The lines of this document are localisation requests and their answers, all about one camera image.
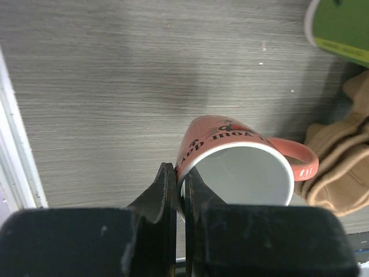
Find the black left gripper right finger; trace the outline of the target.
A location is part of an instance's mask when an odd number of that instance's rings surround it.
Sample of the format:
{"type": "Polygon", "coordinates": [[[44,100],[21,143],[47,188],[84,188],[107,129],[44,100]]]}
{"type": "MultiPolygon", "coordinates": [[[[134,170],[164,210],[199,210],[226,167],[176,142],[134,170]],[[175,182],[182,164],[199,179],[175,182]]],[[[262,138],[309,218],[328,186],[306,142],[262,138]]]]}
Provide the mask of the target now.
{"type": "Polygon", "coordinates": [[[186,275],[228,276],[230,230],[226,203],[203,181],[197,170],[185,179],[186,275]]]}

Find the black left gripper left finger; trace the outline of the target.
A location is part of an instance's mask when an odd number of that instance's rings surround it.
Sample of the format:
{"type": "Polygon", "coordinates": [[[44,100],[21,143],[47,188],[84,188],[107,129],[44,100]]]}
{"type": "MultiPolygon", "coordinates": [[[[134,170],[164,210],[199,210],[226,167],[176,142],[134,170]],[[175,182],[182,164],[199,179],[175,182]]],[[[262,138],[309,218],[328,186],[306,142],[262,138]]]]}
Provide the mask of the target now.
{"type": "Polygon", "coordinates": [[[127,209],[135,216],[134,239],[123,257],[127,276],[174,276],[176,263],[176,176],[162,163],[152,184],[127,209]]]}

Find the small pink handled cup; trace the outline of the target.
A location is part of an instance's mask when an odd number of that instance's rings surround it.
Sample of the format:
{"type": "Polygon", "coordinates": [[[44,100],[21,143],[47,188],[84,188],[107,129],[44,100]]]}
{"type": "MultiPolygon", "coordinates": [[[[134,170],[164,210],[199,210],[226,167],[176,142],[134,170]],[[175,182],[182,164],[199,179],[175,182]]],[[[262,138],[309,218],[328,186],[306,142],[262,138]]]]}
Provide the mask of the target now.
{"type": "Polygon", "coordinates": [[[185,217],[185,177],[192,169],[227,204],[286,206],[295,182],[314,177],[318,166],[316,154],[301,143],[266,138],[223,115],[197,117],[186,130],[175,166],[179,214],[185,217]]]}

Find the green paper cups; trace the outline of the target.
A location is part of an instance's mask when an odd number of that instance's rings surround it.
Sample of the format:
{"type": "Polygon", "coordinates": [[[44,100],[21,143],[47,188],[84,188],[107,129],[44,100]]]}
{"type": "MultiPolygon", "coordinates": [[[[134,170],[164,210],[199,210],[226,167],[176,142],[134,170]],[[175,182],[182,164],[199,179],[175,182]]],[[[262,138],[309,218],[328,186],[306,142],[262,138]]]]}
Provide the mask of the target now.
{"type": "Polygon", "coordinates": [[[368,67],[368,0],[311,1],[304,34],[317,48],[368,67]]]}

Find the cardboard cup carrier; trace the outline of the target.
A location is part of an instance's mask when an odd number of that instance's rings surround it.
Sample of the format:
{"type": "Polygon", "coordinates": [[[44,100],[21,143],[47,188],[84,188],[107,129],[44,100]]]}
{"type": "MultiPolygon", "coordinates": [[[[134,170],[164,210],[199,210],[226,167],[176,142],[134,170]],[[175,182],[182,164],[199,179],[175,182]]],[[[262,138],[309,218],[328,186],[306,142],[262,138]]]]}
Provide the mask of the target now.
{"type": "Polygon", "coordinates": [[[315,152],[315,177],[297,182],[295,193],[308,205],[345,216],[368,206],[368,71],[342,86],[353,101],[350,113],[330,125],[314,123],[305,145],[315,152]]]}

